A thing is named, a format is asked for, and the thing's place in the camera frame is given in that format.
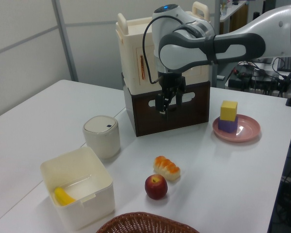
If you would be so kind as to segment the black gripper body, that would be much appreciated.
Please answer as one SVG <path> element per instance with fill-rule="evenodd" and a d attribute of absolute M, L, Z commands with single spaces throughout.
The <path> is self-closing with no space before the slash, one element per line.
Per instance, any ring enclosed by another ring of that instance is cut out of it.
<path fill-rule="evenodd" d="M 181 73 L 158 73 L 159 84 L 164 96 L 183 94 L 185 92 L 186 80 Z"/>

